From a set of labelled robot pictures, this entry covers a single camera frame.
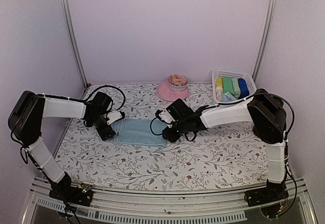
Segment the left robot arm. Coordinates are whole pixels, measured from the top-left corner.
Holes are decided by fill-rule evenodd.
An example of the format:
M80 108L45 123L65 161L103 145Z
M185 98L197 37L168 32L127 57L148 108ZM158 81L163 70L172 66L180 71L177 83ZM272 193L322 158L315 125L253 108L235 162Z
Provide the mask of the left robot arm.
M23 159L31 160L65 201L75 197L75 189L71 186L70 176L55 161L44 143L42 121L44 118L82 119L86 127L95 127L100 138L106 141L116 134L112 123L125 117L119 110L109 110L111 104L112 99L103 92L97 92L90 101L81 101L26 90L9 116L11 138L20 144Z

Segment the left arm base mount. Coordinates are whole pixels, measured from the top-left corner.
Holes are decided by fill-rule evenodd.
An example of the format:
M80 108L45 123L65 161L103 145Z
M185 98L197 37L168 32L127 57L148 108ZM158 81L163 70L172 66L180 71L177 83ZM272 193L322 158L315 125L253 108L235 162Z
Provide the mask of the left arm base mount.
M89 207L93 197L93 191L84 186L72 186L70 182L51 184L49 197L69 204L77 204Z

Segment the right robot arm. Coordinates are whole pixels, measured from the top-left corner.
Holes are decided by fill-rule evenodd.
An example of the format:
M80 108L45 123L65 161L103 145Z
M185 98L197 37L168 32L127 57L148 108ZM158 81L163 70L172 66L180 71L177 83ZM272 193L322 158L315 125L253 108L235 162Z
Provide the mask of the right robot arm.
M188 133L237 122L252 122L256 135L267 148L268 182L263 189L263 198L272 202L282 194L280 185L286 178L285 151L288 129L284 99L265 89L257 89L252 95L236 102L201 106L196 111L182 99L177 99L156 116L167 127L162 131L164 139L171 143Z

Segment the light blue towel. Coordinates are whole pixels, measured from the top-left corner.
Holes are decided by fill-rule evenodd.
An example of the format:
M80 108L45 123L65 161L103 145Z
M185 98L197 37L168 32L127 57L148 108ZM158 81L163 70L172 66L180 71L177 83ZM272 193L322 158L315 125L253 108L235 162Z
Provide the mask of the light blue towel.
M123 119L112 124L116 135L106 142L153 146L165 148L167 140L161 135L154 135L150 130L151 120L148 119Z

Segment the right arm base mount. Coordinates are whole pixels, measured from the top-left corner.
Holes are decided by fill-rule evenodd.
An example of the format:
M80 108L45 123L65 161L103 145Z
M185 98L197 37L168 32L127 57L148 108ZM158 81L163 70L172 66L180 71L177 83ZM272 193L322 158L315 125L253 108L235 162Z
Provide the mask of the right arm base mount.
M249 207L268 204L284 200L288 197L285 183L271 183L267 181L266 187L248 190L244 200Z

